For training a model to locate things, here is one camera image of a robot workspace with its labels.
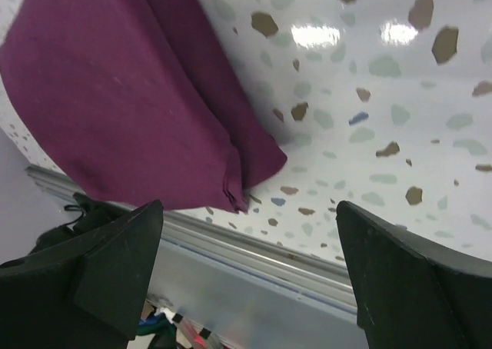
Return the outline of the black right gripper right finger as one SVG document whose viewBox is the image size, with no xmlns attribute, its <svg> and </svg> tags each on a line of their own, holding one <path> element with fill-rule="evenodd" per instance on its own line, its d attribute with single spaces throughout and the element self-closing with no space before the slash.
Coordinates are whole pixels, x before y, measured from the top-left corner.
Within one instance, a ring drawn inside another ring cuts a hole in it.
<svg viewBox="0 0 492 349">
<path fill-rule="evenodd" d="M 349 202 L 337 229 L 371 348 L 489 348 L 491 263 Z"/>
</svg>

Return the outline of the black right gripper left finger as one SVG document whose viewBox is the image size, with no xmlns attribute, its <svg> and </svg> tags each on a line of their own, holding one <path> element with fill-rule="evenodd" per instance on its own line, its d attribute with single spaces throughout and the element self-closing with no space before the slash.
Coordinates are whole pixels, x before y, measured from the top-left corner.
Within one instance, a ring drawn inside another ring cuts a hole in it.
<svg viewBox="0 0 492 349">
<path fill-rule="evenodd" d="M 1 266 L 3 348 L 125 348 L 135 339 L 163 227 L 152 201 Z"/>
</svg>

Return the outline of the purple cloth mat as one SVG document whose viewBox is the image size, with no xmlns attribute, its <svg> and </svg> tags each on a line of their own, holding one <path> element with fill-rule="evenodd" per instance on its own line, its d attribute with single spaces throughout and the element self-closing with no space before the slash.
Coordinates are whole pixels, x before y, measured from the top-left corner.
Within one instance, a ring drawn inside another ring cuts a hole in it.
<svg viewBox="0 0 492 349">
<path fill-rule="evenodd" d="M 198 0 L 23 0 L 1 77 L 44 152 L 88 195 L 246 211 L 285 153 Z"/>
</svg>

